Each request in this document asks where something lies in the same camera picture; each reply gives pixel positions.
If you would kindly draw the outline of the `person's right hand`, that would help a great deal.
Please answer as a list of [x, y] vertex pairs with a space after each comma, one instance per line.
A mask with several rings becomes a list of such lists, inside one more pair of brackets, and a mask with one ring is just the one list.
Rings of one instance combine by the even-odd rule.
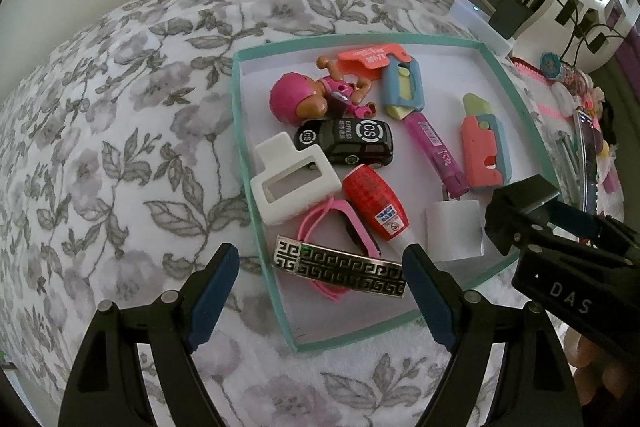
[[583, 407], [600, 389], [605, 389], [615, 399], [620, 399], [627, 391], [630, 382], [627, 369], [584, 335], [570, 327], [563, 348], [568, 364], [574, 369], [574, 383]]

